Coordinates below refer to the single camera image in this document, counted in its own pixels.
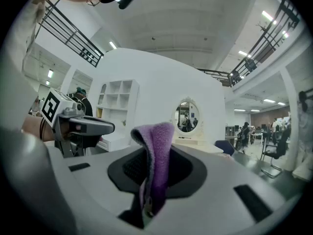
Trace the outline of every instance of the white bookshelf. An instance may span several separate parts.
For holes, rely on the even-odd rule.
[[[115,125],[112,134],[104,135],[98,146],[111,152],[130,145],[130,131],[134,127],[134,114],[139,84],[135,80],[105,83],[99,95],[97,117]]]

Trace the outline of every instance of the white pillar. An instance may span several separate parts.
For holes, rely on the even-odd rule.
[[[64,93],[65,95],[68,93],[68,90],[69,90],[69,87],[70,87],[70,84],[72,82],[72,79],[73,79],[73,76],[76,72],[76,68],[71,66],[67,72],[67,74],[65,75],[65,78],[63,80],[63,84],[61,86],[61,89],[60,91],[62,93]]]
[[[294,87],[293,81],[286,67],[280,69],[280,73],[285,83],[290,112],[291,112],[291,137],[288,150],[288,157],[284,169],[293,171],[296,166],[298,156],[298,140],[299,140],[299,118],[298,118],[298,94]]]

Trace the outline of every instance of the purple towel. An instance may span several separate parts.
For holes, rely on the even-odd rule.
[[[147,150],[147,178],[140,187],[141,208],[156,215],[165,203],[170,149],[174,135],[171,123],[143,125],[132,130],[132,138]]]

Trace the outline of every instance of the metal railing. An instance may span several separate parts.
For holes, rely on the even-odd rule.
[[[97,67],[104,54],[51,1],[46,2],[46,19],[40,25],[91,65]]]
[[[199,71],[204,72],[205,74],[211,75],[213,78],[217,79],[222,83],[225,87],[231,87],[232,86],[232,77],[230,76],[230,73],[224,72],[224,71],[218,71],[218,70],[204,70],[204,69],[197,69]]]
[[[298,25],[299,13],[289,0],[282,0],[274,19],[267,27],[260,25],[262,36],[251,48],[246,57],[231,72],[233,85],[253,72],[267,60],[285,41]]]

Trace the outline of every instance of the blue chair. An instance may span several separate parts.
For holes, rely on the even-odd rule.
[[[215,142],[215,146],[219,149],[222,149],[224,154],[232,156],[235,152],[235,148],[227,140],[220,140]]]

